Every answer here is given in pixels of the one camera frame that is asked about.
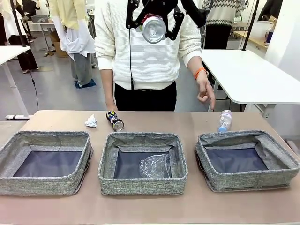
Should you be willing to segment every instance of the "black beverage can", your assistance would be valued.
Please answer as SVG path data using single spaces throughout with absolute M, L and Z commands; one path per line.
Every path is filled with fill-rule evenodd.
M 115 111 L 109 111 L 106 114 L 107 120 L 112 124 L 115 131 L 120 131 L 124 128 L 124 123 L 120 120 Z

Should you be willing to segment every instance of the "crumpled paper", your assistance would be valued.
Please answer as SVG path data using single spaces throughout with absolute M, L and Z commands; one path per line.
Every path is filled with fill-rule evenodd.
M 97 120 L 95 119 L 94 115 L 91 115 L 87 121 L 84 123 L 87 127 L 96 128 L 97 127 Z

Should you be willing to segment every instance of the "dark blue basket bottom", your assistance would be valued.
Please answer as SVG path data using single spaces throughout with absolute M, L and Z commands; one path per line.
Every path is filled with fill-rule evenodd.
M 114 178 L 144 178 L 140 173 L 140 161 L 155 155 L 166 155 L 169 152 L 122 152 L 119 150 Z
M 254 148 L 206 151 L 211 164 L 219 173 L 268 170 Z
M 82 151 L 32 151 L 14 177 L 63 177 L 74 172 Z

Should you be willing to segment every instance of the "bracelet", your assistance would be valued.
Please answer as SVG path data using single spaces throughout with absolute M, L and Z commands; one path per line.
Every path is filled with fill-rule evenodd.
M 204 68 L 198 69 L 198 70 L 196 71 L 196 73 L 194 73 L 194 77 L 195 77 L 196 80 L 197 80 L 197 77 L 198 77 L 198 75 L 199 75 L 199 73 L 200 73 L 201 71 L 205 71 L 205 72 L 207 73 L 206 69 L 204 69 Z

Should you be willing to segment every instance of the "sweater cuff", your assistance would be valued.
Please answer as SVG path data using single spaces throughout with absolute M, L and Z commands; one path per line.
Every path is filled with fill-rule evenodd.
M 182 57 L 184 64 L 186 65 L 186 67 L 188 66 L 188 62 L 190 61 L 191 58 L 193 58 L 194 56 L 199 56 L 201 58 L 201 51 L 200 50 L 196 50 L 193 51 L 185 56 Z
M 101 69 L 113 69 L 113 58 L 110 56 L 98 57 L 98 68 Z

